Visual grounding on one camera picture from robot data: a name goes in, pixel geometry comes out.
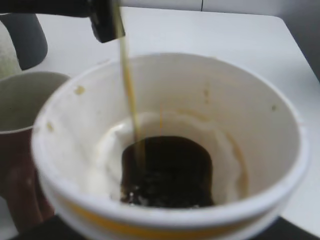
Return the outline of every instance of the bowl rim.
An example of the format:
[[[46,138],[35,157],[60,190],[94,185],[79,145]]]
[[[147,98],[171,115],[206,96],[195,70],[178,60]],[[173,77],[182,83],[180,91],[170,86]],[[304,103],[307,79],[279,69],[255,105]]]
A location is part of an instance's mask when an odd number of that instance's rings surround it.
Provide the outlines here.
[[[161,209],[161,208],[148,208],[148,207],[132,207],[127,204],[112,201],[104,198],[103,202],[100,198],[81,193],[79,190],[68,187],[65,179],[59,179],[55,176],[54,171],[49,168],[46,159],[48,159],[42,145],[44,144],[39,133],[35,133],[36,127],[33,129],[31,144],[32,154],[36,167],[39,172],[44,176],[48,183],[53,187],[54,191],[63,196],[68,201],[86,209],[98,216],[107,219],[113,219],[118,222],[126,222],[135,225],[143,226],[156,226],[162,228],[201,228],[205,226],[219,226],[228,223],[234,223],[243,219],[248,219],[253,216],[264,213],[274,207],[284,197],[288,196],[294,187],[301,180],[302,176],[307,170],[309,158],[309,141],[307,128],[300,117],[298,111],[293,107],[287,97],[284,96],[272,83],[268,82],[264,77],[253,73],[250,69],[234,64],[230,61],[224,61],[217,58],[189,54],[189,53],[175,53],[163,52],[152,53],[134,56],[132,59],[153,58],[162,56],[179,56],[179,57],[192,57],[202,58],[207,61],[220,62],[232,68],[244,71],[252,75],[257,80],[261,81],[267,88],[273,91],[283,101],[289,109],[296,128],[298,131],[299,147],[295,162],[288,170],[288,172],[274,185],[268,189],[246,199],[229,203],[227,205],[219,205],[214,207],[205,207],[199,209]],[[84,73],[70,79],[67,83],[60,87],[45,103],[38,117],[34,123],[37,126],[41,123],[43,116],[46,114],[47,109],[54,105],[66,91],[74,88],[77,82],[85,77],[90,76],[92,73],[101,68],[105,68],[111,64],[119,64],[119,61],[109,61],[101,63]]]

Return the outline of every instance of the dark object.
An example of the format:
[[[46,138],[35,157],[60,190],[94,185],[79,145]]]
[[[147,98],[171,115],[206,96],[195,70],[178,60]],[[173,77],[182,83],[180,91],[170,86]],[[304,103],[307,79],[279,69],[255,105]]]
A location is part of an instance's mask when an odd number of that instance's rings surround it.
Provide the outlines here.
[[[90,17],[95,37],[105,43],[117,38],[114,10],[118,11],[119,8],[114,4],[118,6],[118,0],[1,0],[0,13]]]
[[[145,170],[137,163],[144,152]],[[122,202],[156,208],[213,206],[213,166],[202,146],[184,137],[149,137],[122,154]]]
[[[252,240],[320,240],[280,217],[271,227]]]
[[[45,59],[48,44],[35,14],[8,13],[0,15],[0,21],[11,36],[22,70],[32,68]]]
[[[12,240],[86,240],[55,216],[34,229]],[[279,218],[270,228],[251,240],[320,240],[283,218]]]

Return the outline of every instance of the brown residue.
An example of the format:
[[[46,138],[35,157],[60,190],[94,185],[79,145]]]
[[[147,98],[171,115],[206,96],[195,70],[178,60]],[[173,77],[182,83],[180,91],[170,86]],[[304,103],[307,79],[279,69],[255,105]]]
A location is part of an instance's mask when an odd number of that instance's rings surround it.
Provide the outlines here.
[[[52,126],[51,122],[47,122],[46,124],[46,128],[49,130],[49,132],[53,132],[54,131],[54,127]]]
[[[226,138],[231,142],[233,146],[233,154],[236,157],[236,159],[238,159],[241,165],[242,174],[238,180],[238,186],[240,189],[241,198],[246,198],[249,196],[249,176],[246,161],[236,140],[228,132],[226,132],[225,135]]]
[[[177,109],[176,111],[177,111],[177,113],[182,114],[182,115],[185,114],[185,115],[195,117],[202,122],[209,122],[210,121],[210,119],[207,116],[202,115],[201,113],[190,110],[190,109]]]
[[[278,109],[277,105],[272,105],[271,109],[272,109],[272,112],[275,112]]]
[[[204,102],[205,104],[209,104],[209,97],[210,97],[210,84],[207,82],[205,84],[204,90],[203,90],[203,94],[204,94]]]
[[[81,95],[86,91],[86,89],[83,86],[78,86],[76,90],[74,90],[74,93],[77,95]]]

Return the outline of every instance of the red mug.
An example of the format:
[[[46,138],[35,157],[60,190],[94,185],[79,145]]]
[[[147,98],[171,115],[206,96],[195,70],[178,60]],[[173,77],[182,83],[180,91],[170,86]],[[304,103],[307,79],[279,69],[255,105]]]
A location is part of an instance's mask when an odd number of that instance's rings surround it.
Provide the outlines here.
[[[53,215],[31,155],[33,123],[43,104],[68,76],[32,72],[0,80],[0,196],[19,232]]]

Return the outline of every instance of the yellow stripe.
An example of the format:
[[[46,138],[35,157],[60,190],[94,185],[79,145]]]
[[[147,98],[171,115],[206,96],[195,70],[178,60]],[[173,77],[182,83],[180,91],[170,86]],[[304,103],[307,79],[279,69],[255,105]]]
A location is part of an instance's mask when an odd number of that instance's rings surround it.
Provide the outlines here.
[[[116,222],[104,217],[101,217],[97,214],[94,214],[90,211],[83,209],[82,207],[73,204],[71,202],[64,201],[71,210],[76,214],[85,218],[92,224],[95,224],[99,227],[109,230],[110,232],[128,235],[131,237],[138,237],[143,239],[154,239],[154,240],[200,240],[205,238],[217,237],[228,232],[235,231],[236,229],[245,227],[246,225],[252,223],[257,219],[257,217],[250,220],[242,221],[236,224],[230,224],[227,226],[220,226],[214,228],[202,228],[197,230],[169,230],[161,228],[150,228],[150,227],[141,227],[135,225],[129,225],[127,223]]]

